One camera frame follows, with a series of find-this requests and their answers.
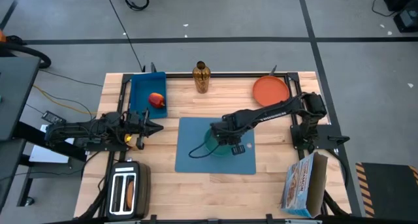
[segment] blue mat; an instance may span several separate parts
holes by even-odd
[[[167,85],[165,72],[150,74],[135,74],[132,76],[130,111],[137,111],[140,115],[148,108],[150,119],[167,117]],[[148,97],[151,93],[159,93],[164,97],[165,107],[154,108]]]
[[[246,147],[246,152],[240,155],[219,156],[209,155],[201,159],[189,157],[189,152],[204,142],[212,122],[220,121],[220,118],[180,118],[178,130],[176,172],[205,172],[215,174],[255,174],[255,144],[254,130],[245,133],[241,138],[241,144]],[[208,149],[203,146],[193,152],[194,156],[205,155]]]

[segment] apple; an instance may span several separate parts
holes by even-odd
[[[151,93],[148,97],[148,102],[150,102],[154,108],[163,108],[165,106],[164,97],[159,93]]]

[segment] concrete floor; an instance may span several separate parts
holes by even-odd
[[[299,0],[150,0],[133,12],[112,0],[131,38],[308,37]],[[0,0],[0,19],[13,0]],[[306,0],[316,37],[409,37],[392,18],[371,12],[372,0]],[[388,12],[383,3],[376,9]],[[4,28],[25,40],[125,39],[108,0],[19,0]],[[203,60],[213,71],[317,71],[309,42],[183,42],[134,44],[143,65],[190,71]],[[101,84],[106,72],[138,72],[128,44],[34,45],[52,60],[51,72]],[[318,43],[346,143],[349,165],[377,162],[418,167],[418,42]],[[40,72],[36,84],[52,95],[96,110],[101,89]],[[88,116],[48,102],[33,89],[28,103],[71,121]],[[40,127],[39,112],[25,107],[21,120]],[[35,180],[36,204],[17,208],[23,177],[16,177],[0,223],[45,223],[72,218],[79,178]]]

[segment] yellow black hazard stripe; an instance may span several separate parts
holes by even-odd
[[[361,196],[363,198],[364,210],[366,211],[366,217],[374,217],[374,209],[372,197],[370,196],[370,191],[368,189],[367,177],[364,171],[364,167],[361,163],[355,164],[355,169],[357,171],[357,177],[359,178]]]
[[[415,181],[417,182],[417,185],[418,185],[418,170],[413,166],[410,166],[410,169],[412,170],[413,176],[415,177]]]

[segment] wooden table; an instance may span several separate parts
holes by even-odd
[[[298,74],[302,91],[320,93],[315,72]],[[122,73],[106,75],[98,115],[116,111],[122,76]],[[144,150],[131,150],[126,155],[151,168],[150,212],[146,219],[151,214],[157,214],[158,219],[264,219],[266,214],[272,214],[273,218],[294,217],[280,211],[287,168],[298,161],[289,129],[290,116],[260,123],[255,128],[255,175],[174,171],[179,119],[221,117],[245,108],[260,108],[251,93],[256,79],[211,78],[205,94],[197,93],[192,78],[167,79],[169,115],[152,120],[163,125],[164,130],[147,138]],[[130,86],[127,86],[125,99],[129,98],[129,92]],[[323,150],[318,152],[329,155]],[[107,158],[108,152],[101,152],[86,165],[74,216],[83,214],[97,196],[97,184],[105,175]],[[350,213],[340,164],[331,155],[326,189],[340,207]]]

